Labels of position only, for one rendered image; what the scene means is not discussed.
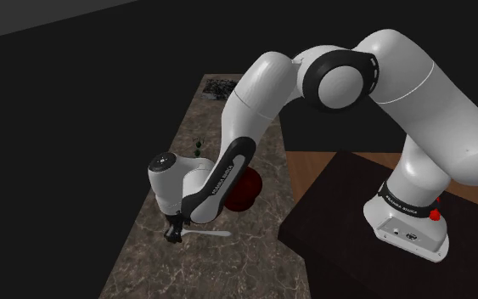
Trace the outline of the white spoon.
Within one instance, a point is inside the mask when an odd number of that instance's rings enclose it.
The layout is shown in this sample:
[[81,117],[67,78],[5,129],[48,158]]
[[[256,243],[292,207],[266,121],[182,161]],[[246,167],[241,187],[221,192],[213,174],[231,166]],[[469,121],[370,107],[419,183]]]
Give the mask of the white spoon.
[[232,235],[232,233],[229,231],[183,229],[180,235],[184,236],[185,234],[205,234],[205,235],[222,236],[222,237],[228,237]]

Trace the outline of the dark red bowl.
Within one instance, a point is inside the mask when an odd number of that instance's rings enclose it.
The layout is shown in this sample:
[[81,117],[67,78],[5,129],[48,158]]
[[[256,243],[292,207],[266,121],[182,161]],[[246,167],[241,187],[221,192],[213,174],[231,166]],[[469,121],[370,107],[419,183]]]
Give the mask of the dark red bowl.
[[228,195],[224,206],[232,212],[244,212],[253,206],[261,190],[261,176],[255,169],[248,166]]

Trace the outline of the dark speckled mat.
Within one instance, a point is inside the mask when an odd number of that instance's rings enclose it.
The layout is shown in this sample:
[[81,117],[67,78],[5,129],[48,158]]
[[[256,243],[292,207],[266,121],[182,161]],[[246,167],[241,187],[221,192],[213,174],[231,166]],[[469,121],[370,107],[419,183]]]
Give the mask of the dark speckled mat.
[[201,98],[210,100],[227,100],[238,82],[230,79],[208,79],[201,93]]

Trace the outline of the dark robot stand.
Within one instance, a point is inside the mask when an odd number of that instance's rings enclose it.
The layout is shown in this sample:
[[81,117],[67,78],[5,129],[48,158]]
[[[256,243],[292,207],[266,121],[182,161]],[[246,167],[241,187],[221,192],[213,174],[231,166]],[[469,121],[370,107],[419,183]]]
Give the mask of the dark robot stand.
[[363,206],[391,169],[337,153],[279,227],[306,261],[312,299],[478,299],[478,205],[441,194],[450,240],[438,263],[379,240]]

